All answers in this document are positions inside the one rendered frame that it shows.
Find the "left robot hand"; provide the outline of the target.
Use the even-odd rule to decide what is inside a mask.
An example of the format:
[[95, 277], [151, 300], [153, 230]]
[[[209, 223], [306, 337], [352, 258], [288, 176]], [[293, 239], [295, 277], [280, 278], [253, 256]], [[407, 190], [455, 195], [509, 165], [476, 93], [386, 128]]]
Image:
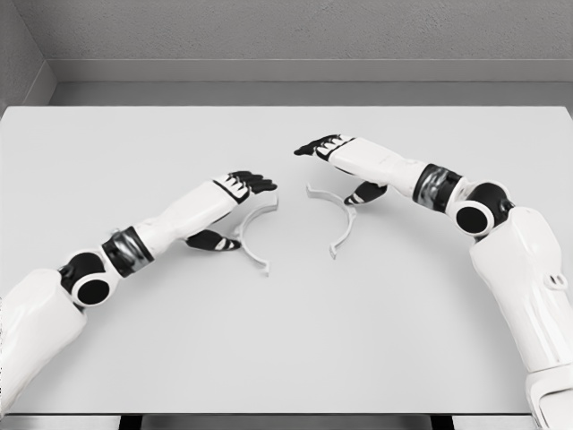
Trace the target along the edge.
[[192, 220], [184, 225], [190, 235], [185, 243], [195, 249], [213, 252], [240, 249], [239, 240], [222, 236], [208, 226], [228, 215], [252, 194], [274, 191], [278, 186], [269, 178], [251, 171], [235, 171], [201, 185], [191, 197]]

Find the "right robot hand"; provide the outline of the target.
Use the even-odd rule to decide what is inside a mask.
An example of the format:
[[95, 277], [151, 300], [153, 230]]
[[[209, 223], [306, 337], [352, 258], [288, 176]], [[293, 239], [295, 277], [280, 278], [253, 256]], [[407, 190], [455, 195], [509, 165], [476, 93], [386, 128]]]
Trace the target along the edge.
[[345, 205], [371, 202], [384, 195], [389, 186], [410, 196], [403, 177], [396, 176], [395, 168], [404, 160], [397, 153], [363, 138], [332, 134], [309, 142], [294, 151], [296, 156], [315, 156], [336, 169], [363, 182], [344, 199]]

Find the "white pipe clamp half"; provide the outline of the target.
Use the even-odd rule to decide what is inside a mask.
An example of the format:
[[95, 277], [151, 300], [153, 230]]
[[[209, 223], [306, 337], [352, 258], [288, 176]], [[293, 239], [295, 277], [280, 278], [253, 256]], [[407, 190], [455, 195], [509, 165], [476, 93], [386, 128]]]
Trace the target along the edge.
[[263, 259], [259, 255], [257, 255], [248, 245], [246, 233], [248, 227], [261, 215], [267, 214], [273, 211], [277, 211], [279, 206], [279, 198], [276, 193], [273, 194], [273, 197], [270, 201], [265, 202], [250, 212], [248, 212], [240, 224], [235, 227], [234, 233], [235, 238], [241, 244], [241, 250], [247, 256], [251, 263], [253, 263], [265, 276], [268, 277], [270, 274], [270, 260]]
[[354, 206], [346, 205], [344, 199], [339, 195], [332, 193], [327, 190], [319, 190], [307, 184], [306, 194], [311, 199], [320, 199], [328, 201], [337, 205], [346, 215], [346, 229], [345, 231], [329, 245], [329, 254], [333, 260], [337, 259], [339, 248], [347, 241], [350, 236], [353, 226], [355, 224], [355, 219], [357, 217], [357, 211]]

